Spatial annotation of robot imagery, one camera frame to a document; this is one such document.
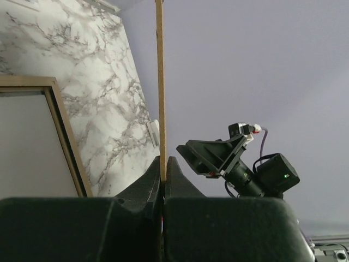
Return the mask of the brown backing board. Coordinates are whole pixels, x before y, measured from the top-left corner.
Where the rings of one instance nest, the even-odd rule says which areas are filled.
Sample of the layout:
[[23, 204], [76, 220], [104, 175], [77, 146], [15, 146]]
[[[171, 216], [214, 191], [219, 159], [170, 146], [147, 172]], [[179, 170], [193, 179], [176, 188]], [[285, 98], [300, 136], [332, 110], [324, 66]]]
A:
[[157, 67], [158, 67], [159, 132], [160, 132], [160, 177], [161, 177], [162, 183], [166, 181], [166, 165], [167, 165], [163, 2], [164, 1], [162, 0], [155, 1]]

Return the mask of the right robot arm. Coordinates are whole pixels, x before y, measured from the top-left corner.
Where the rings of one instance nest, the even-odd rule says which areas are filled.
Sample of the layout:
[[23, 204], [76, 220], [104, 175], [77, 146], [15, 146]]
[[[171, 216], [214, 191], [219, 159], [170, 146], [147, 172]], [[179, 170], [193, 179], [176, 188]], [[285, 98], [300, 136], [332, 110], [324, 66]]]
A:
[[273, 197], [282, 199], [284, 192], [300, 182], [294, 167], [281, 153], [260, 157], [250, 169], [241, 156], [246, 150], [247, 137], [238, 134], [222, 141], [189, 140], [177, 146], [177, 151], [191, 169], [206, 178], [225, 180], [240, 197]]

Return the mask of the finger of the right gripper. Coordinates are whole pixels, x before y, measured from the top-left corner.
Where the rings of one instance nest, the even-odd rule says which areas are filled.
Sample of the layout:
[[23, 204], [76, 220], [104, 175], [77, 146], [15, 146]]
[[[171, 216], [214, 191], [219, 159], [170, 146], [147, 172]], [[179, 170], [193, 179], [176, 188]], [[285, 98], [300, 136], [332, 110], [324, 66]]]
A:
[[198, 175], [225, 176], [231, 173], [243, 153], [242, 139], [226, 141], [189, 140], [177, 151]]

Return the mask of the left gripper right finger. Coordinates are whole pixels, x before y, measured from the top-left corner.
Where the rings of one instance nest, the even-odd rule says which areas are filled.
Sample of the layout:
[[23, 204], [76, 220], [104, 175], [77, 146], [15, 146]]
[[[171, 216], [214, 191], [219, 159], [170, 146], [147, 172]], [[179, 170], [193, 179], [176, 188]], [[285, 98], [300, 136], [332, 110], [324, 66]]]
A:
[[209, 198], [167, 163], [163, 209], [167, 261], [314, 261], [288, 204], [274, 198]]

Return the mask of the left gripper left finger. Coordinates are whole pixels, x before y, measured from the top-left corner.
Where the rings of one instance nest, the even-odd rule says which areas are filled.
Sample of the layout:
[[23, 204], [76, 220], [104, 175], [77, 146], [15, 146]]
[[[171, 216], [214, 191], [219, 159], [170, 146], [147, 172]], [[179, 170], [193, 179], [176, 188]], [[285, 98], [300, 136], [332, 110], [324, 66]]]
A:
[[160, 159], [113, 197], [1, 201], [1, 261], [160, 261]]

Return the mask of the wooden picture frame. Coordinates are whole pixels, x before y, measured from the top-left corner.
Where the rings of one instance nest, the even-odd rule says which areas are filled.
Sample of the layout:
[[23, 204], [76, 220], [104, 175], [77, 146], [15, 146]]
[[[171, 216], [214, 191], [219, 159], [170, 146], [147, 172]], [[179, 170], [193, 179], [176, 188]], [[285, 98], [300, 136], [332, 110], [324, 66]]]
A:
[[39, 92], [46, 98], [59, 142], [79, 197], [92, 197], [92, 189], [74, 137], [56, 78], [1, 75], [1, 94]]

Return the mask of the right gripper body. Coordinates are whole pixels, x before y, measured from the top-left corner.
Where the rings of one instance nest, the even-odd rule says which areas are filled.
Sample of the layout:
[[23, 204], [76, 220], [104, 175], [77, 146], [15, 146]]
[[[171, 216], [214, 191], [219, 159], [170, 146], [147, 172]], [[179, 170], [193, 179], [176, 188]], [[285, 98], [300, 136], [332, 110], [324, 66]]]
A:
[[254, 180], [254, 173], [241, 160], [246, 141], [244, 135], [235, 135], [223, 143], [219, 173], [225, 180], [224, 186], [230, 197], [234, 197], [230, 187], [238, 193], [238, 197], [262, 196], [262, 188]]

